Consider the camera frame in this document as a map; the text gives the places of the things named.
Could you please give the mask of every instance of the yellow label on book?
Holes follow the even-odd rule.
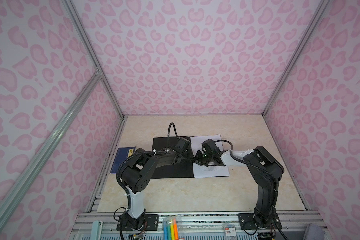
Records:
[[[128,157],[131,156],[132,154],[133,154],[133,148],[129,149]]]

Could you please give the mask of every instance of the wall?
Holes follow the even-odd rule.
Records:
[[[0,240],[66,239],[95,187],[118,118],[98,83],[3,229]]]
[[[266,122],[334,239],[360,239],[360,0],[336,0]]]
[[[262,113],[319,0],[74,0],[125,114]]]
[[[0,201],[93,73],[59,0],[0,0]]]

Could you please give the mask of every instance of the black mounting plate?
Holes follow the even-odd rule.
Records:
[[[144,221],[147,222],[146,231],[157,231],[158,226],[158,214],[145,214]],[[120,231],[120,222],[117,222],[117,231]],[[132,228],[125,226],[122,229],[123,231],[134,231]]]
[[[239,217],[239,223],[240,223],[241,230],[256,230],[257,229],[256,225],[253,222],[253,213],[237,214],[237,216]],[[283,227],[281,226],[281,222],[280,222],[279,216],[277,214],[276,214],[276,222],[277,222],[277,225],[280,227],[280,229],[282,229]]]

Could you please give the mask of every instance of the marble tabletop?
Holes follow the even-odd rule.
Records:
[[[277,210],[305,210],[295,185],[261,115],[130,116],[118,147],[152,149],[154,137],[167,136],[174,122],[179,136],[220,134],[234,150],[264,146],[285,172],[279,185]],[[258,185],[246,166],[229,166],[229,177],[152,179],[144,190],[147,212],[253,211]],[[97,212],[127,206],[124,190],[109,174]]]

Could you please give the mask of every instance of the diagonal metal beam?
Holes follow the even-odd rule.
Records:
[[[284,83],[287,81],[291,70],[293,69],[299,57],[301,56],[305,46],[308,44],[308,41],[311,39],[311,36],[319,26],[324,14],[329,9],[329,5],[331,4],[331,2],[332,0],[321,0],[321,2],[319,3],[319,6],[317,7],[316,12],[313,14],[311,21],[309,22],[304,34],[302,35],[301,40],[296,50],[294,51],[291,60],[289,60],[287,67],[285,68],[283,74],[281,75],[278,84],[273,90],[271,97],[269,98],[269,101],[264,108],[264,111],[262,113],[263,116],[266,116],[266,114],[268,114],[269,110],[271,109],[273,103],[276,100],[276,97],[281,91],[281,88],[283,87]]]
[[[54,130],[49,135],[48,139],[44,142],[43,146],[33,157],[32,161],[29,163],[24,172],[16,180],[13,187],[10,189],[8,194],[0,203],[0,233],[13,212],[16,210],[19,203],[22,201],[24,195],[27,193],[31,187],[33,181],[39,175],[40,171],[44,167],[45,163],[48,161],[53,151],[59,144],[60,140],[67,132],[71,123],[81,111],[84,103],[87,101],[91,95],[92,90],[96,87],[97,83],[101,80],[101,75],[95,73],[92,78],[89,80],[87,85],[78,95],[78,97],[73,101],[71,106],[68,108],[67,112],[64,114],[62,119],[56,125]]]
[[[75,27],[77,33],[79,34],[79,37],[80,37],[81,41],[83,42],[83,45],[84,45],[85,49],[87,50],[87,53],[94,65],[94,67],[99,71],[99,74],[101,74],[103,76],[101,81],[103,82],[103,84],[106,88],[107,94],[108,94],[109,98],[111,99],[111,102],[112,102],[114,108],[116,109],[116,111],[119,115],[119,118],[123,119],[124,115],[121,111],[119,104],[117,103],[116,96],[115,96],[114,92],[112,91],[112,88],[110,87],[109,81],[107,80],[107,78],[104,74],[104,71],[101,67],[99,59],[96,56],[96,53],[95,53],[95,50],[93,49],[91,41],[89,40],[89,37],[84,29],[84,26],[81,23],[81,20],[80,20],[79,14],[77,13],[75,5],[72,3],[71,0],[61,0],[61,1],[62,1],[62,4],[64,5],[64,7],[66,8],[67,13],[73,23],[73,26]]]

